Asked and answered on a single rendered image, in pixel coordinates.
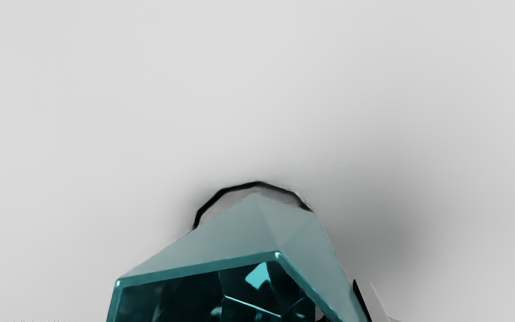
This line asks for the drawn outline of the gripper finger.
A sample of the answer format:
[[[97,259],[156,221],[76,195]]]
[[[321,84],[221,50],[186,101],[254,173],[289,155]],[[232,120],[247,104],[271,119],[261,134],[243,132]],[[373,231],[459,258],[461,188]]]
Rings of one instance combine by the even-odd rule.
[[[355,279],[352,287],[368,320],[371,322],[401,322],[388,315],[376,288],[370,280]]]

